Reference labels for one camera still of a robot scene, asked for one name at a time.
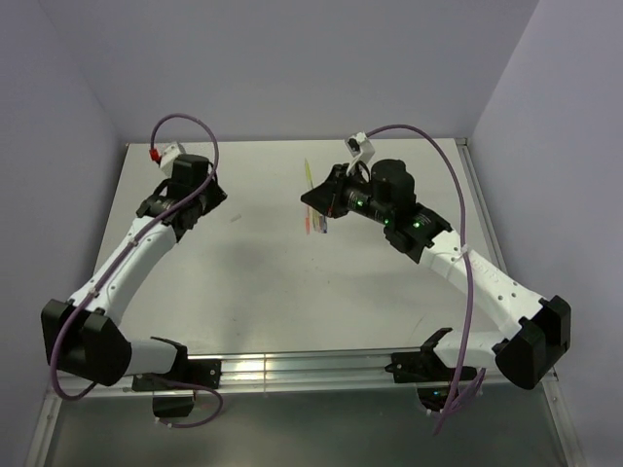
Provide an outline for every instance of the red connector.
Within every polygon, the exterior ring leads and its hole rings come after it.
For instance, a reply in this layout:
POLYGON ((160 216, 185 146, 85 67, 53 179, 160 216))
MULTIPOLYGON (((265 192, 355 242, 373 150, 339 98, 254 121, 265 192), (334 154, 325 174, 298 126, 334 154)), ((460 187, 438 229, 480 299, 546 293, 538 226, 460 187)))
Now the red connector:
POLYGON ((149 157, 152 158, 152 161, 160 163, 160 154, 156 148, 152 148, 149 150, 149 157))

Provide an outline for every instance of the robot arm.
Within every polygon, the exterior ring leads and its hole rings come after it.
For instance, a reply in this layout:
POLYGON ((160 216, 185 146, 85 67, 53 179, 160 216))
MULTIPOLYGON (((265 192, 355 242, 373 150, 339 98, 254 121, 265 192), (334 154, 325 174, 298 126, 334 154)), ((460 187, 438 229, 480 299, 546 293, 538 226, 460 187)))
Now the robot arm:
MULTIPOLYGON (((467 280, 460 259, 469 255, 475 303, 492 318, 498 331, 472 334, 461 378, 475 376, 475 369, 469 367, 498 368, 516 385, 534 388, 568 350, 568 304, 557 296, 547 301, 475 251, 461 251, 459 235, 450 224, 417 202, 414 178, 403 161, 376 162, 369 179, 364 179, 357 165, 374 154, 364 133, 349 138, 347 146, 352 162, 334 165, 326 181, 303 194, 301 201, 328 217, 339 218, 352 211, 384 225, 391 246, 462 293, 467 291, 467 280)), ((452 329, 435 333, 422 347, 418 361, 412 362, 411 373, 421 373, 412 381, 444 380, 457 362, 459 344, 460 334, 452 329)), ((387 370, 394 378, 401 372, 407 374, 404 365, 395 362, 387 370)))
MULTIPOLYGON (((227 195, 213 179, 183 208, 164 217, 138 242, 136 234, 205 180, 211 162, 204 157, 176 154, 163 159, 161 169, 170 176, 145 199, 127 235, 99 271, 66 302, 51 300, 42 312, 44 341, 50 363, 56 338, 69 315, 93 286, 104 279, 98 294, 72 323, 65 336, 57 367, 78 377, 110 386, 128 375, 157 374, 187 381, 194 372, 187 348, 159 338, 128 341, 119 329, 124 312, 135 292, 156 263, 178 243, 184 233, 217 207, 227 195), (133 248, 109 277, 104 274, 120 258, 128 242, 133 248)), ((201 383, 194 377, 192 382, 201 383)))

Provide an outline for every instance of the metal frame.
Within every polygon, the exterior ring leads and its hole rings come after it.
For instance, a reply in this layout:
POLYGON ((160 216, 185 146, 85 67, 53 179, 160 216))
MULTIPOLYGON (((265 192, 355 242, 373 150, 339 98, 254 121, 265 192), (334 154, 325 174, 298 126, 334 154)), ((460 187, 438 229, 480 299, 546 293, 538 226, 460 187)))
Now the metal frame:
MULTIPOLYGON (((456 139, 462 163, 467 175, 469 188, 475 195, 478 217, 488 235, 487 242, 492 261, 506 271, 494 228, 487 211, 487 205, 474 172, 468 141, 456 139)), ((378 389, 404 387, 393 382, 393 376, 385 371, 391 362, 390 355, 399 351, 414 351, 414 348, 393 348, 378 350, 338 350, 323 352, 257 353, 238 355, 195 355, 190 358, 222 360, 222 375, 219 392, 269 393, 295 391, 328 391, 378 389)), ((79 392, 85 382, 72 376, 62 376, 61 385, 70 393, 79 392)), ((507 383, 500 372, 488 371, 485 384, 507 383)), ((543 380, 543 387, 554 425, 561 441, 563 452, 569 466, 584 467, 586 462, 579 448, 567 407, 563 401, 560 385, 555 372, 550 372, 543 380)), ((418 384, 418 387, 435 387, 447 384, 418 384)), ((152 397, 153 395, 188 394, 189 391, 168 390, 158 392, 132 392, 131 377, 122 378, 111 387, 97 386, 87 397, 152 397)), ((43 466, 50 442, 54 434, 60 399, 49 389, 41 410, 25 465, 43 466)))
MULTIPOLYGON (((385 371, 394 352, 415 348, 379 350, 336 350, 323 352, 258 353, 242 355, 194 355, 191 359, 222 360, 218 391, 222 394, 269 393, 381 389, 396 387, 393 376, 385 371)), ((554 374, 545 379, 553 380, 554 374)), ((507 383, 500 372, 488 372, 486 384, 507 383)), ((63 388, 79 392, 85 382, 75 377, 61 379, 63 388)), ((188 390, 132 392, 132 378, 124 377, 111 387, 98 386, 89 397, 151 397, 179 395, 188 390)), ((438 387, 447 381, 418 383, 418 387, 438 387)))
MULTIPOLYGON (((469 140, 467 138, 457 138, 455 141, 457 142, 458 152, 462 155, 461 160, 463 161, 465 173, 468 175, 467 181, 469 183, 469 188, 478 201, 475 203, 478 215, 481 217, 481 222, 489 234, 487 235, 487 242, 491 242, 490 249, 495 255, 497 266, 504 272, 507 272, 506 264, 504 263, 497 237, 495 236, 494 226, 489 216, 489 210, 487 209, 487 204, 485 203, 485 198, 483 197, 480 184, 478 183, 478 177, 476 176, 471 154, 469 153, 469 140)), ((565 460, 569 467, 585 467, 587 465, 586 459, 582 453, 573 421, 571 420, 567 405, 563 399, 556 369, 553 370, 553 375, 553 378, 543 380, 543 389, 554 421, 554 427, 556 428, 561 447, 563 448, 565 460)))

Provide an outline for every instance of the white arm segment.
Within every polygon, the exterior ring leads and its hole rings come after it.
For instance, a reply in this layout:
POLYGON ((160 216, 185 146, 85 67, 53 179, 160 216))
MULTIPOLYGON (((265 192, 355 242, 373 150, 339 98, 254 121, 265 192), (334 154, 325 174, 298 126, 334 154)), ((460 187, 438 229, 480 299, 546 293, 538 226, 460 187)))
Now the white arm segment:
MULTIPOLYGON (((126 247, 128 242, 152 220, 153 218, 151 217, 134 219, 129 232, 110 258, 106 260, 87 284, 71 296, 75 304, 84 299, 92 286, 104 274, 115 258, 119 256, 119 253, 126 247)), ((119 327, 130 300, 145 280, 145 277, 147 277, 160 258, 176 243, 177 240, 173 227, 163 224, 156 225, 141 238, 138 245, 132 248, 115 273, 101 288, 99 295, 91 301, 88 311, 93 312, 98 308, 103 309, 104 316, 108 316, 119 327)), ((162 341, 129 341, 129 344, 132 348, 132 354, 126 369, 126 375, 167 373, 171 369, 177 354, 177 350, 173 345, 162 341)))
MULTIPOLYGON (((441 341, 433 348, 435 355, 437 355, 448 368, 454 368, 457 365, 460 339, 461 332, 452 331, 441 338, 441 341)), ((470 334, 469 341, 467 341, 464 365, 466 367, 496 370, 497 365, 495 364, 493 348, 494 345, 503 340, 504 336, 497 331, 470 334)))
MULTIPOLYGON (((431 248, 423 249, 420 265, 434 270, 466 294, 467 274, 458 233, 441 232, 433 241, 431 248)), ((518 284, 477 252, 468 250, 464 254, 469 255, 474 275, 475 304, 492 318, 504 338, 512 339, 522 329, 519 320, 531 319, 542 309, 539 303, 542 297, 518 284)))
MULTIPOLYGON (((89 282, 71 296, 75 304, 78 304, 85 298, 92 286, 104 274, 115 258, 119 256, 119 253, 126 247, 128 242, 152 220, 153 218, 147 216, 134 219, 126 237, 110 258, 106 260, 106 263, 102 265, 89 282)), ((104 315, 108 316, 119 327, 129 301, 132 300, 138 287, 140 287, 145 277, 147 277, 160 258, 175 243, 177 243, 177 240, 173 227, 165 226, 164 224, 156 225, 141 238, 137 246, 132 248, 115 273, 101 288, 99 295, 91 301, 88 311, 95 311, 98 308, 103 309, 104 315)))

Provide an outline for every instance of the lavender wall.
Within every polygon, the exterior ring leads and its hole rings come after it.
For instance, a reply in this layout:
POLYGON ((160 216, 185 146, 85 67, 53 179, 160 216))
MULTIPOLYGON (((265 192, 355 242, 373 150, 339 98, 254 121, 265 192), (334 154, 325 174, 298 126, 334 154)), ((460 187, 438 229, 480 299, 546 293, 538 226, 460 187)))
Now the lavender wall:
POLYGON ((34 0, 0 15, 0 463, 22 465, 47 380, 39 315, 94 264, 121 147, 34 0))
POLYGON ((573 306, 558 366, 590 465, 623 465, 623 3, 541 0, 473 136, 509 269, 573 306))
POLYGON ((175 110, 229 140, 401 121, 468 136, 537 0, 41 3, 122 136, 145 141, 175 110))

